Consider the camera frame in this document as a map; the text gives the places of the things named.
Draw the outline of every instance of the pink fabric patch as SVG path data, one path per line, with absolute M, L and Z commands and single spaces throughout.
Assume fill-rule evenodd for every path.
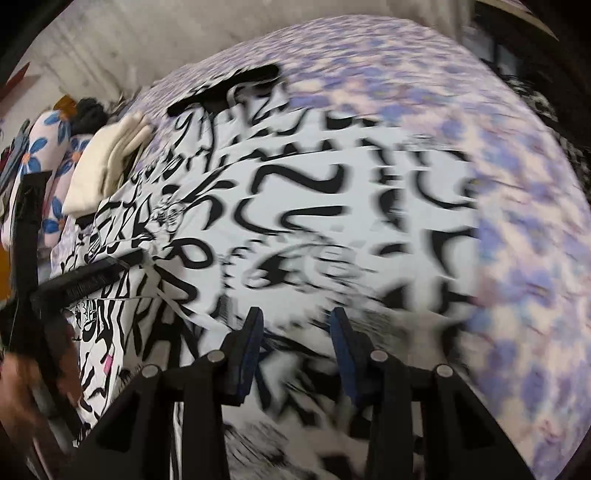
M 113 355 L 107 355 L 107 360 L 105 360 L 105 366 L 103 367 L 105 375 L 108 375 L 111 371 L 111 365 L 113 365 Z

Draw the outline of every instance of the hand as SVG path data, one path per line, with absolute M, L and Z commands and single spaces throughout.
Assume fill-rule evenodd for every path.
M 61 357 L 59 391 L 76 406 L 82 394 L 77 351 L 72 342 L 74 331 L 70 325 L 64 330 L 69 345 Z M 8 353 L 0 367 L 0 422 L 11 440 L 20 448 L 30 444 L 43 420 L 31 396 L 31 389 L 41 382 L 35 360 Z

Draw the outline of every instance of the white folded towel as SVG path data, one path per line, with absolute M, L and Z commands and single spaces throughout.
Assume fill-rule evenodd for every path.
M 141 112 L 101 128 L 84 150 L 72 175 L 62 212 L 74 218 L 96 212 L 99 203 L 115 192 L 123 172 L 125 152 L 143 142 L 152 128 Z

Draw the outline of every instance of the bed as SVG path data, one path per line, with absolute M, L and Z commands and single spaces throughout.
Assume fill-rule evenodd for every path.
M 459 325 L 455 360 L 536 477 L 553 480 L 591 424 L 591 212 L 560 147 L 516 94 L 452 40 L 407 20 L 347 16 L 239 44 L 143 91 L 130 111 L 145 112 L 158 129 L 136 172 L 157 163 L 171 138 L 169 105 L 216 76 L 270 63 L 287 79 L 294 108 L 383 121 L 468 156 L 478 266 L 471 308 L 452 322 Z M 68 219 L 51 254 L 53 275 L 68 268 L 94 228 L 81 231 Z M 99 321 L 89 318 L 79 312 L 82 330 Z M 98 343 L 97 335 L 88 341 Z M 112 355 L 107 349 L 97 358 Z M 257 432 L 251 443 L 284 443 L 285 432 L 249 428 Z M 355 441 L 339 441 L 354 450 Z

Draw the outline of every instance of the blue flower print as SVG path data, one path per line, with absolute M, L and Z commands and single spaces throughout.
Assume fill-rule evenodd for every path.
M 580 242 L 570 233 L 564 233 L 562 247 L 564 249 L 564 252 L 577 263 L 587 266 L 591 264 L 591 255 L 589 254 L 589 248 L 586 247 L 582 242 Z
M 474 314 L 467 320 L 466 329 L 472 333 L 486 333 L 492 324 L 489 309 L 476 309 Z
M 536 478 L 556 478 L 564 467 L 563 442 L 559 438 L 538 442 L 531 466 Z
M 449 140 L 460 140 L 464 130 L 464 125 L 456 118 L 448 118 L 441 124 L 441 133 Z
M 527 237 L 531 248 L 538 255 L 543 254 L 548 246 L 548 233 L 545 225 L 535 216 L 520 216 L 515 212 L 506 212 L 509 221 L 517 225 Z
M 503 402 L 511 396 L 511 382 L 499 372 L 487 370 L 476 379 L 478 388 L 486 398 L 486 405 L 493 415 L 499 415 Z
M 570 394 L 573 390 L 573 380 L 569 375 L 564 375 L 562 377 L 558 377 L 557 383 L 558 393 L 556 394 L 555 407 L 561 408 L 562 406 L 566 405 L 570 398 Z
M 384 75 L 384 71 L 377 68 L 377 67 L 360 67 L 359 68 L 359 73 L 361 73 L 362 75 L 365 75 L 367 77 L 381 77 L 382 75 Z
M 53 216 L 56 218 L 55 220 L 51 218 L 43 219 L 41 224 L 41 229 L 43 233 L 56 233 L 61 232 L 64 228 L 64 224 L 66 223 L 66 219 L 64 218 L 61 212 L 61 201 L 57 197 L 53 197 L 51 200 L 51 211 Z
M 368 95 L 376 100 L 384 100 L 390 97 L 391 86 L 388 82 L 383 82 L 379 79 L 372 79 L 366 82 Z
M 547 372 L 533 365 L 521 384 L 521 400 L 533 420 L 548 392 Z
M 425 88 L 410 87 L 405 94 L 416 105 L 439 106 L 447 103 L 447 99 L 443 95 Z
M 544 144 L 541 138 L 535 134 L 519 135 L 517 137 L 519 143 L 525 146 L 530 152 L 537 155 L 545 156 Z
M 527 186 L 527 191 L 531 194 L 532 198 L 540 203 L 554 203 L 554 193 L 552 191 L 552 185 L 541 181 L 532 181 Z
M 513 367 L 517 358 L 517 344 L 513 340 L 499 340 L 486 356 L 486 366 L 493 371 L 504 371 Z
M 384 120 L 397 124 L 400 121 L 400 117 L 403 115 L 408 115 L 412 112 L 413 111 L 410 108 L 402 105 L 392 104 L 382 107 L 378 113 L 384 117 Z
M 43 147 L 47 145 L 47 139 L 44 137 L 37 138 L 30 146 L 29 151 L 22 156 L 21 161 L 21 175 L 27 173 L 36 173 L 41 171 L 41 163 L 35 156 Z
M 490 151 L 485 152 L 484 159 L 497 167 L 510 171 L 513 175 L 521 172 L 521 161 L 505 147 L 499 146 L 495 149 L 494 153 Z
M 90 140 L 83 140 L 81 142 L 76 137 L 72 138 L 72 142 L 70 143 L 70 152 L 65 156 L 64 160 L 61 162 L 61 165 L 57 168 L 56 178 L 65 175 L 76 166 L 82 156 L 82 152 L 85 150 L 89 142 Z
M 67 120 L 66 115 L 63 112 L 56 110 L 48 116 L 43 123 L 45 125 L 53 125 L 58 122 L 57 144 L 61 145 L 64 140 L 69 140 L 70 138 L 70 122 Z
M 290 99 L 293 108 L 324 108 L 330 104 L 324 95 L 296 94 Z
M 492 192 L 499 186 L 499 183 L 494 179 L 494 177 L 480 172 L 476 172 L 474 175 L 474 180 L 472 180 L 470 183 L 474 190 L 481 195 Z
M 312 80 L 315 79 L 318 75 L 314 72 L 298 72 L 293 76 L 294 83 L 302 82 L 304 80 Z
M 503 292 L 507 302 L 520 303 L 531 298 L 546 308 L 552 307 L 556 299 L 554 282 L 545 270 L 535 270 L 526 274 L 518 268 L 513 268 L 503 286 Z
M 466 71 L 466 69 L 464 67 L 461 67 L 459 65 L 454 65 L 454 64 L 450 64 L 450 65 L 446 65 L 444 67 L 444 70 L 448 73 L 464 73 Z
M 478 224 L 479 254 L 482 261 L 493 261 L 496 252 L 505 245 L 505 241 L 496 227 L 484 218 Z
M 421 61 L 421 60 L 412 60 L 411 63 L 417 67 L 419 67 L 421 70 L 428 70 L 429 69 L 429 65 L 427 64 L 427 62 Z
M 381 40 L 380 38 L 370 38 L 369 39 L 369 45 L 371 47 L 379 47 L 384 43 L 383 40 Z
M 570 372 L 573 379 L 573 407 L 577 411 L 591 412 L 591 398 L 589 397 L 589 364 L 587 360 L 580 363 Z
M 338 77 L 338 76 L 326 77 L 324 79 L 324 88 L 326 90 L 334 90 L 337 88 L 341 88 L 344 81 L 345 80 L 342 77 Z
M 402 63 L 402 59 L 395 56 L 385 56 L 381 59 L 382 65 L 386 65 L 389 67 L 397 67 Z

